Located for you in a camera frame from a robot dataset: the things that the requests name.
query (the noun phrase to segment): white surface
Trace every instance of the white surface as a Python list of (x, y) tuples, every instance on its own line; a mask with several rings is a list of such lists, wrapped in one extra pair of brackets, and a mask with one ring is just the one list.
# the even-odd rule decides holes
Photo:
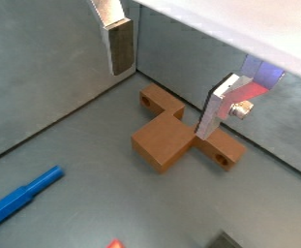
[(301, 77), (301, 0), (135, 0)]

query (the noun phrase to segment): gray wall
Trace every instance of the gray wall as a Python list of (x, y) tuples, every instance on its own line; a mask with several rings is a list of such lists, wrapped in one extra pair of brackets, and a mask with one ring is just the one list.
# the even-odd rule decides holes
[[(200, 109), (212, 85), (237, 73), (245, 53), (148, 8), (141, 10), (137, 69)], [(301, 78), (285, 74), (253, 99), (245, 120), (227, 124), (301, 170)]]
[[(139, 4), (123, 3), (137, 32)], [(87, 0), (0, 0), (0, 153), (133, 72), (108, 73)]]

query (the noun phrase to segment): metal plate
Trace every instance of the metal plate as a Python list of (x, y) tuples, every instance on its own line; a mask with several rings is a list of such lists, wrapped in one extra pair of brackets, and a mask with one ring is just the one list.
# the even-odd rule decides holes
[[(123, 4), (137, 34), (139, 5)], [(87, 1), (0, 1), (0, 154), (133, 72), (109, 74)]]

